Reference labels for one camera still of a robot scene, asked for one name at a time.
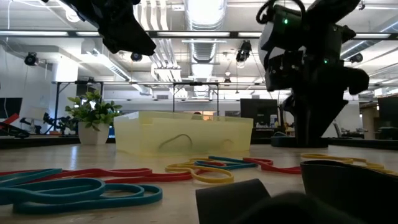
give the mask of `desk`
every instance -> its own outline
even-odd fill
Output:
[[[371,162],[386,165],[387,169],[398,170],[398,153],[380,149],[360,149],[330,146],[327,149],[278,149],[271,145],[255,145],[248,152],[220,154],[234,158],[244,156],[272,159],[278,167],[299,165],[300,153],[329,153],[334,156],[362,157]],[[64,169],[104,169],[152,168],[154,172],[163,172],[169,164],[184,162],[191,156],[179,157],[134,157],[125,153],[116,153],[114,144],[103,146],[63,145],[0,151],[0,171],[20,169],[44,169],[59,167]],[[255,168],[234,170],[235,181],[258,178],[267,187],[271,195],[288,190],[304,191],[300,175],[263,172]],[[156,184],[163,188],[163,201],[142,207],[115,208],[84,212],[64,213],[61,215],[27,216],[14,215],[11,206],[0,207],[2,224],[59,224],[59,223],[198,223],[195,190],[209,187],[209,184],[184,181],[179,183]]]

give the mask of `ceiling duct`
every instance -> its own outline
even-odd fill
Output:
[[[184,0],[188,30],[221,30],[226,14],[227,0]],[[195,42],[190,44],[191,71],[198,82],[207,82],[213,73],[217,44]],[[196,86],[197,96],[205,96],[206,87]]]
[[[392,25],[387,26],[385,29],[383,29],[380,32],[397,32],[398,30],[398,22],[393,23]],[[349,59],[350,57],[356,55],[357,53],[360,53],[361,51],[372,47],[373,45],[381,42],[382,40],[364,40],[361,41],[360,43],[350,47],[349,49],[343,51],[341,53],[341,58],[346,60]]]

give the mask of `plastic container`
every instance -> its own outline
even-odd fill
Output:
[[[247,151],[253,120],[140,111],[114,119],[116,147],[139,156]]]

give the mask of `wooden table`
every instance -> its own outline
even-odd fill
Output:
[[[248,152],[221,154],[219,156],[242,158],[246,156],[272,159],[277,167],[292,167],[300,164],[301,153],[325,153],[334,156],[362,157],[384,164],[387,169],[398,170],[398,153],[379,149],[361,149],[330,146],[327,149],[281,149],[270,145],[252,146]],[[103,146],[49,146],[0,151],[0,171],[20,169],[132,169],[148,167],[154,172],[164,172],[169,164],[185,162],[193,156],[178,157],[134,157],[122,152],[116,152],[114,144]],[[286,191],[303,192],[304,187],[300,175],[277,174],[260,170],[234,170],[235,181],[260,179],[271,195]],[[11,206],[0,207],[0,223],[198,223],[195,201],[195,190],[209,187],[195,181],[157,184],[164,190],[161,202],[141,207],[115,208],[107,210],[89,210],[82,212],[63,213],[59,215],[32,216],[15,215]]]

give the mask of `ceiling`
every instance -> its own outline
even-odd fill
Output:
[[[228,0],[226,17],[222,30],[234,31],[256,31],[261,32],[263,26],[258,24],[255,16],[259,7],[264,1],[256,0]],[[306,6],[309,6],[313,0],[304,0]],[[366,4],[364,10],[355,10],[350,15],[339,21],[340,25],[347,25],[356,32],[380,32],[389,25],[398,22],[398,2],[396,0],[364,0]],[[70,22],[65,16],[65,10],[59,7],[56,0],[50,0],[47,5],[43,5],[36,0],[18,0],[9,4],[9,0],[0,0],[0,29],[16,30],[96,30],[87,22]],[[295,7],[290,1],[281,1],[288,7]],[[182,0],[167,1],[167,23],[170,30],[186,30],[184,2]],[[77,60],[85,63],[80,70],[79,76],[92,76],[97,80],[114,81],[114,74],[111,70],[100,63],[88,62],[86,55],[81,50],[83,41],[79,38],[10,38],[9,43],[13,50],[23,53],[26,45],[34,46],[57,46],[60,49],[70,53]],[[92,39],[96,46],[101,45],[101,39]],[[238,82],[262,82],[265,71],[257,55],[257,40],[251,40],[252,55],[246,61],[244,68],[237,68],[234,54],[242,43],[242,40],[228,39],[225,43],[218,44],[216,51],[216,60],[214,62],[213,74],[210,81],[219,80],[222,82],[225,78],[225,72],[231,72],[232,81]],[[349,50],[361,41],[351,41],[345,43],[342,52]],[[188,45],[182,43],[182,39],[172,39],[172,48],[176,56],[178,65],[181,67],[182,78],[187,78],[191,74],[190,55]],[[362,63],[350,64],[357,68],[367,71],[371,77],[372,83],[398,83],[398,70],[384,68],[398,63],[398,41],[382,41],[361,51],[364,56]],[[56,63],[55,56],[49,54],[39,54],[42,59],[51,59]],[[153,81],[150,75],[151,61],[144,57],[141,62],[132,62],[129,53],[124,56],[121,54],[109,55],[118,65],[128,71],[135,80]]]

